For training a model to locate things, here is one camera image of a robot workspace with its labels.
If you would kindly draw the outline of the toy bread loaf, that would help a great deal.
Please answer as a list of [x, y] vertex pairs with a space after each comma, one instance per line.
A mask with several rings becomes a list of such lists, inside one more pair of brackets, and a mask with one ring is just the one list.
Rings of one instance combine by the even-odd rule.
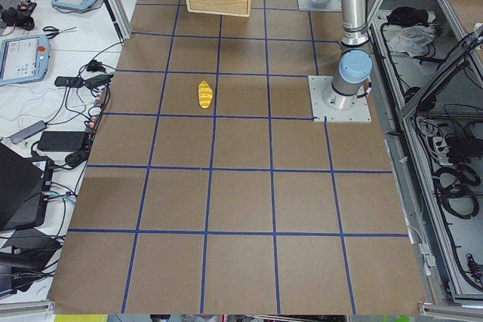
[[208, 82], [201, 81], [198, 85], [198, 104], [202, 109], [208, 109], [211, 105], [214, 92]]

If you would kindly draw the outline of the black scissors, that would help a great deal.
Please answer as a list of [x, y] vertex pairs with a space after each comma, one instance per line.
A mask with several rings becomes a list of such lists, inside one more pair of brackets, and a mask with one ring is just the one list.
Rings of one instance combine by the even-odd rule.
[[77, 27], [70, 27], [67, 29], [59, 29], [55, 26], [45, 26], [42, 28], [43, 33], [45, 34], [47, 39], [53, 39], [60, 34], [67, 33], [67, 32], [75, 32]]

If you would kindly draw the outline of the white crumpled cloth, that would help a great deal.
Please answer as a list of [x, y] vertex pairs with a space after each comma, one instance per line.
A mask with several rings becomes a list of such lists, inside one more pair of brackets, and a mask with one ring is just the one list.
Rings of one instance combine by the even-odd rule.
[[410, 57], [423, 56], [427, 46], [435, 38], [435, 30], [426, 26], [405, 27], [397, 31], [389, 41], [389, 49], [393, 52], [406, 53]]

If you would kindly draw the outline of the black power adapter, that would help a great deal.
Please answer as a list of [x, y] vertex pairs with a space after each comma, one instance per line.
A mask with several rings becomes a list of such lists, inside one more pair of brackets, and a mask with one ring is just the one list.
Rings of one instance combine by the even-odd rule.
[[37, 148], [44, 152], [75, 152], [82, 148], [85, 137], [81, 131], [45, 131]]

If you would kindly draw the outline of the black laptop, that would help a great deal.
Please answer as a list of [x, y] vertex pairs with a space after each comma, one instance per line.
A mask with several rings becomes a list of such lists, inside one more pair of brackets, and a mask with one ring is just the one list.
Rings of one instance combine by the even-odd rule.
[[54, 162], [47, 156], [24, 158], [1, 145], [1, 230], [40, 226], [45, 220], [47, 192]]

